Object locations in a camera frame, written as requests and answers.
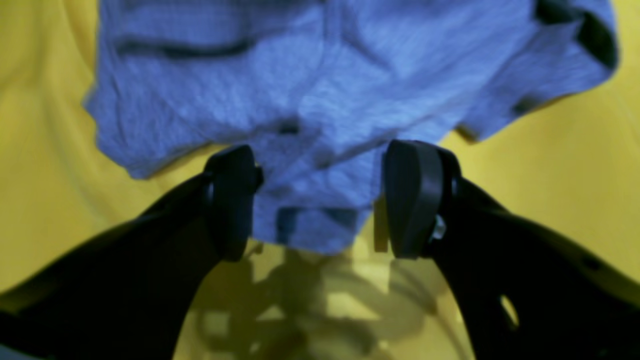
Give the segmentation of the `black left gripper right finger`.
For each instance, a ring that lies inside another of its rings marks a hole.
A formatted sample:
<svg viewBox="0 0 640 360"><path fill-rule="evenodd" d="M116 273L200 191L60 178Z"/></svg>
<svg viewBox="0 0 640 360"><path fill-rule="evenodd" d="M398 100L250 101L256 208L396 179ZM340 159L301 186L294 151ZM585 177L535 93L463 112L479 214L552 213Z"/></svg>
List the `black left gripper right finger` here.
<svg viewBox="0 0 640 360"><path fill-rule="evenodd" d="M478 360L637 360L639 285L509 212L439 146L393 140L382 162L393 254L435 261Z"/></svg>

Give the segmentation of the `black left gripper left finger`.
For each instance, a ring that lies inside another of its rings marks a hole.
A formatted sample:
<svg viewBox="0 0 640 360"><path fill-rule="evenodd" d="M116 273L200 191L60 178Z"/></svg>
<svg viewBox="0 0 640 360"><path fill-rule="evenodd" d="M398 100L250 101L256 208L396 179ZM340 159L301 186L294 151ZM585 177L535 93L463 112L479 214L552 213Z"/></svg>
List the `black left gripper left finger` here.
<svg viewBox="0 0 640 360"><path fill-rule="evenodd" d="M263 180L248 145L1 294L1 358L170 360L203 279L238 261Z"/></svg>

